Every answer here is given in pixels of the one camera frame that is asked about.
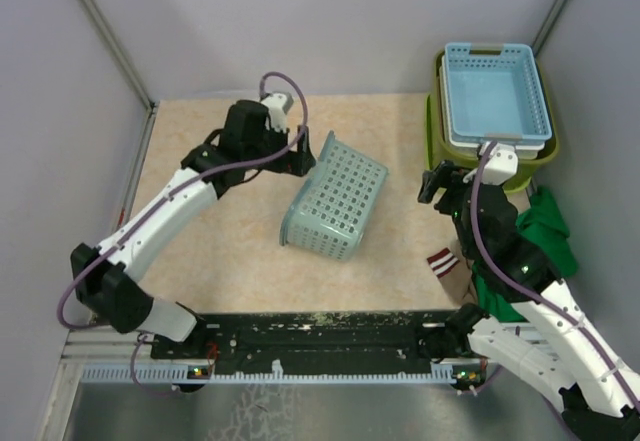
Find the large teal perforated basket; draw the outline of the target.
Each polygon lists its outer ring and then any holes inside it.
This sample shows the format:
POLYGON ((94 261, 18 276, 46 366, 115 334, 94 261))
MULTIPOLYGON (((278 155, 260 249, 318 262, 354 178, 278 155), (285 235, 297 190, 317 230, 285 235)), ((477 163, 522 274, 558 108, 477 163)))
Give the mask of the large teal perforated basket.
POLYGON ((362 241, 388 174, 385 165, 330 132, 316 166, 285 213, 279 244, 349 260, 362 241))

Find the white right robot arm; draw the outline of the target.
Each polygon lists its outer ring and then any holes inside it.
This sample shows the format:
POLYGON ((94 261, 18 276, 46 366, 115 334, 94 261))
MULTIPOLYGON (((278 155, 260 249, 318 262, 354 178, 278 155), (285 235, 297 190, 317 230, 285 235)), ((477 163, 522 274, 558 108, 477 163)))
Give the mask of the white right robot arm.
POLYGON ((447 320, 448 348, 497 362, 541 395, 579 440, 638 439, 638 373, 597 332, 546 253, 518 232, 518 210, 502 187, 443 161, 423 173, 417 199, 451 218, 463 255, 553 352, 472 304, 447 320))

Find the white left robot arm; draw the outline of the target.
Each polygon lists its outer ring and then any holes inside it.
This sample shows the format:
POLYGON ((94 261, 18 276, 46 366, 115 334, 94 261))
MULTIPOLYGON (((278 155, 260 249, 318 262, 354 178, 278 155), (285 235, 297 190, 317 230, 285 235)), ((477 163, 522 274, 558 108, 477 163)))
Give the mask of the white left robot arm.
POLYGON ((133 219, 97 246, 78 245, 71 254, 76 299, 121 334, 152 333, 184 356, 201 355, 208 334, 197 314, 177 302, 154 298, 139 285, 166 245, 197 215, 250 170, 302 177, 314 166, 308 132, 289 137, 291 95, 274 92, 240 100, 225 124, 181 161, 165 187, 133 219))

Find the green plastic tub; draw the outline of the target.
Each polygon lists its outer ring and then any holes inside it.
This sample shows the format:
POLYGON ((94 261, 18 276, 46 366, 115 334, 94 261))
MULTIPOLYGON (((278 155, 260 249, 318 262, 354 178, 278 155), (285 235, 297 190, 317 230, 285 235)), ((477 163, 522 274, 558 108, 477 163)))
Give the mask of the green plastic tub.
MULTIPOLYGON (((442 82, 440 69, 444 61, 444 51, 441 50, 433 61, 433 88, 425 99, 424 121, 424 161, 427 170, 434 169, 441 161, 450 160, 457 166, 472 169, 478 165, 475 153, 465 154, 445 139, 445 116, 442 101, 442 82)), ((560 141, 555 133, 545 143, 544 148, 534 159, 520 159, 517 174, 510 178, 505 185, 507 193, 523 191, 532 180, 536 171, 554 160, 560 150, 560 141)))

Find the green tub lid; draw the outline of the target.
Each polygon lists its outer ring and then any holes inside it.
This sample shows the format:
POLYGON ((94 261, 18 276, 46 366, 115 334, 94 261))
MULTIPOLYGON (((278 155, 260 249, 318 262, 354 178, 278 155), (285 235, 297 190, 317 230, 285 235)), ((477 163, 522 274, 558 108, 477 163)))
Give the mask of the green tub lid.
MULTIPOLYGON (((476 157, 457 155, 444 145, 441 124, 441 109, 438 94, 428 94, 425 101, 425 166, 427 170, 435 169, 443 160, 451 160, 456 165, 465 169, 473 169, 478 166, 476 157)), ((537 160, 519 160, 517 173, 506 183, 503 188, 507 194, 523 191, 528 185, 536 170, 540 167, 537 160)))

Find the white basket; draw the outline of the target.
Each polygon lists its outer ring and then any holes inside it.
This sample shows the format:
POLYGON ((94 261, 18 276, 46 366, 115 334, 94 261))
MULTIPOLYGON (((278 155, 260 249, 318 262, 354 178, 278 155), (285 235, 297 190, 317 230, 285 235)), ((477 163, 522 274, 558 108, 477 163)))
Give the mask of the white basket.
MULTIPOLYGON (((444 73, 443 67, 440 67, 437 71, 439 76, 439 89, 441 99, 441 124, 442 133, 444 138, 444 145, 450 148, 457 155, 464 155, 475 159, 477 157, 477 150, 480 147, 479 143, 475 142, 454 142, 451 143, 451 123, 450 123, 450 103, 448 98, 447 78, 444 73)), ((540 151, 545 147, 544 143, 538 145, 520 145, 516 144, 514 140, 508 140, 509 144, 515 147, 515 151, 520 159, 532 160, 538 157, 540 151)))

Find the light blue perforated basket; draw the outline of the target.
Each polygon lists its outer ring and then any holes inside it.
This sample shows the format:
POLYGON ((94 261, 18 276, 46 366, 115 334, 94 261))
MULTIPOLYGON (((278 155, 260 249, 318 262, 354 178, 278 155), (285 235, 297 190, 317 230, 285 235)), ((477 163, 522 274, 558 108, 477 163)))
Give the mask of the light blue perforated basket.
POLYGON ((540 145, 552 137, 530 46, 449 42, 442 67, 453 140, 540 145))

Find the beige striped sock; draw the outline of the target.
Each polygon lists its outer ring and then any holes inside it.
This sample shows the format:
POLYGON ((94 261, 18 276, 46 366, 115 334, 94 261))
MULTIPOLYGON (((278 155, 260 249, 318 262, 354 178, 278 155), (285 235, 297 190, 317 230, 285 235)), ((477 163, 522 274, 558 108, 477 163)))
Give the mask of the beige striped sock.
POLYGON ((458 243, 429 256, 427 264, 452 303, 456 305, 478 303, 476 288, 472 281, 472 263, 462 255, 458 243))

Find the green cloth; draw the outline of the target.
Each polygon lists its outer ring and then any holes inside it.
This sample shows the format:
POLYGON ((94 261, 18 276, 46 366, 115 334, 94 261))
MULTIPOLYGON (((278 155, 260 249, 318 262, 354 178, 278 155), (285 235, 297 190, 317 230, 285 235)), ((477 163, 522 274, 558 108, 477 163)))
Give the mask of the green cloth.
MULTIPOLYGON (((551 191, 539 186, 529 198, 530 207, 518 216, 516 227, 526 239, 539 246, 559 269, 563 278, 578 271, 578 262, 570 248, 570 230, 551 191)), ((477 293, 477 304, 503 323, 526 323, 507 301, 488 286, 478 269, 471 277, 477 293)))

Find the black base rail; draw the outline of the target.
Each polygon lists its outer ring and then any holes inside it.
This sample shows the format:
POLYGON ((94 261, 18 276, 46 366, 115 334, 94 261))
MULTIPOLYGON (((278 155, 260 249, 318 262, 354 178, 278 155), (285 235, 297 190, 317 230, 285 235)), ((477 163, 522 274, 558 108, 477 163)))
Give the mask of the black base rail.
POLYGON ((220 375, 428 374, 434 362, 469 358, 453 310, 203 314, 186 341, 157 335, 154 360, 203 359, 220 375))

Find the aluminium frame post right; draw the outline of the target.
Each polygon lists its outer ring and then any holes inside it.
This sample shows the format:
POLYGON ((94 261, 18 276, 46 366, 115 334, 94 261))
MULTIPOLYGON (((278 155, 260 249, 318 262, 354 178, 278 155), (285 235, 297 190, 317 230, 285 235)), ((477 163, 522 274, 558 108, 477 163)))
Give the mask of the aluminium frame post right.
POLYGON ((535 56, 538 56, 544 49, 549 36, 553 32, 554 27, 559 21, 559 18, 569 1, 570 0, 554 0, 552 2, 551 7, 544 18, 544 21, 538 29, 531 44, 531 49, 535 56))

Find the aluminium frame post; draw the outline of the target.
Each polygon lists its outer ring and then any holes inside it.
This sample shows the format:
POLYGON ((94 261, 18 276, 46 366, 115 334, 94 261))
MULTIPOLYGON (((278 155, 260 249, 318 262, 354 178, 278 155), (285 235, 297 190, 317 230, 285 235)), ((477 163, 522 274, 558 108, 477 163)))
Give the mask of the aluminium frame post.
POLYGON ((125 46, 119 40, 115 30, 111 26, 111 23, 105 16, 97 1, 77 1, 129 88, 134 92, 144 108, 147 111, 152 111, 155 107, 155 102, 149 95, 148 89, 135 68, 125 46))
POLYGON ((531 49, 535 56, 538 56, 544 49, 549 36, 553 32, 554 27, 559 21, 559 18, 569 1, 570 0, 554 0, 552 2, 551 7, 544 18, 544 21, 538 29, 531 44, 531 49))

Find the aluminium frame post left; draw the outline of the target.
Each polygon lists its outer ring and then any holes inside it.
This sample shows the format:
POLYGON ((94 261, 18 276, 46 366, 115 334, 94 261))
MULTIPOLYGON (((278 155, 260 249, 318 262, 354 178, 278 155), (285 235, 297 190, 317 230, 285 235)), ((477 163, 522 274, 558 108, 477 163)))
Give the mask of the aluminium frame post left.
POLYGON ((134 92, 144 108, 147 111, 152 111, 155 107, 155 102, 149 95, 148 89, 135 68, 125 46, 119 40, 115 30, 111 26, 111 23, 105 16, 97 1, 77 1, 129 88, 134 92))

